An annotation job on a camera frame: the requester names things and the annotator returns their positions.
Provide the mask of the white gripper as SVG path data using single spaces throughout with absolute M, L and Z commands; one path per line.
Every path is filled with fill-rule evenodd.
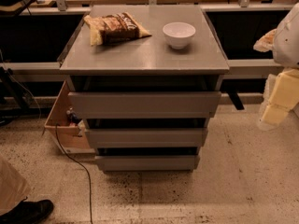
M 276 29 L 263 35 L 253 45 L 253 49 L 267 52 L 273 49 Z M 263 131 L 276 129 L 288 116 L 289 112 L 299 103 L 299 70 L 285 68 L 278 75 L 270 74 L 266 80 L 261 105 L 258 127 Z

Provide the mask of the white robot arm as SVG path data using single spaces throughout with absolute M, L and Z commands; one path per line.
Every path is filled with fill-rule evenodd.
M 274 62 L 284 67 L 278 75 L 269 75 L 265 83 L 258 127 L 267 131 L 275 129 L 299 104 L 299 4 L 253 48 L 272 51 Z

